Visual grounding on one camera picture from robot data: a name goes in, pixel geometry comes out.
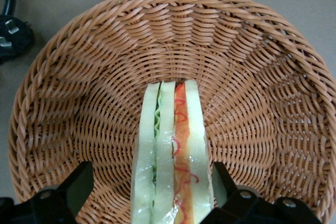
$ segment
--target plastic wrap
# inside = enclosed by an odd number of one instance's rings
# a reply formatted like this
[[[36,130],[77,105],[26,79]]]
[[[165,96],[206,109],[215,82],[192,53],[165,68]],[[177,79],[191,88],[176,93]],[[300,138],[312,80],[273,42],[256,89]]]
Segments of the plastic wrap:
[[[148,85],[135,142],[131,222],[200,223],[213,190],[196,82]]]

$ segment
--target black power plug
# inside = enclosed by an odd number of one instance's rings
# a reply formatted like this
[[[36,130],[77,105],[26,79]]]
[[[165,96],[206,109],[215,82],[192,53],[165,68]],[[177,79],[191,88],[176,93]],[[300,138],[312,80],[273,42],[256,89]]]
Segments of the black power plug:
[[[0,64],[24,53],[33,43],[34,34],[27,23],[13,17],[16,0],[5,0],[0,15]]]
[[[0,15],[0,63],[24,53],[34,42],[33,31],[21,20]]]

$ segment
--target black clamp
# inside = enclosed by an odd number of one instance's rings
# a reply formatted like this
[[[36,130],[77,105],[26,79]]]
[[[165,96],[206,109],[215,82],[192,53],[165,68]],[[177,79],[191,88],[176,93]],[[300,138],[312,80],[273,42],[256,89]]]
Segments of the black clamp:
[[[223,163],[214,163],[213,187],[219,207],[201,224],[321,224],[299,199],[279,198],[273,205],[250,190],[239,190]]]
[[[76,224],[75,216],[92,190],[92,163],[82,162],[57,189],[40,191],[16,206],[11,198],[0,198],[0,223]]]

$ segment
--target wicker basket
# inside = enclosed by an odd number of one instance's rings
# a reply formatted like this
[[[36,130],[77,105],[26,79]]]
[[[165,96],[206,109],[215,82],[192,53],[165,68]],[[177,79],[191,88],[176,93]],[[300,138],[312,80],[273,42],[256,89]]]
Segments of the wicker basket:
[[[196,79],[212,161],[266,200],[335,208],[336,85],[303,36],[250,0],[107,0],[74,18],[20,86],[9,134],[19,201],[92,161],[80,223],[128,223],[148,83]]]

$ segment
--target bread slice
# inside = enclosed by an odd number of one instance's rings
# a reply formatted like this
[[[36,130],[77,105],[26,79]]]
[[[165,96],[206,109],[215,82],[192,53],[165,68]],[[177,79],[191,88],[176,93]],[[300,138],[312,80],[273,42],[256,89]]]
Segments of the bread slice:
[[[152,222],[155,184],[154,114],[160,84],[149,84],[146,88],[140,116],[139,138],[133,151],[131,182],[131,222],[143,224]]]
[[[174,221],[174,164],[172,136],[174,131],[175,82],[162,82],[157,100],[159,133],[156,138],[156,188],[153,223],[167,224]]]
[[[195,80],[185,81],[185,92],[190,131],[188,138],[189,155],[191,157],[190,172],[199,179],[198,182],[194,179],[191,181],[193,217],[194,223],[200,223],[213,209],[214,193],[201,101]]]

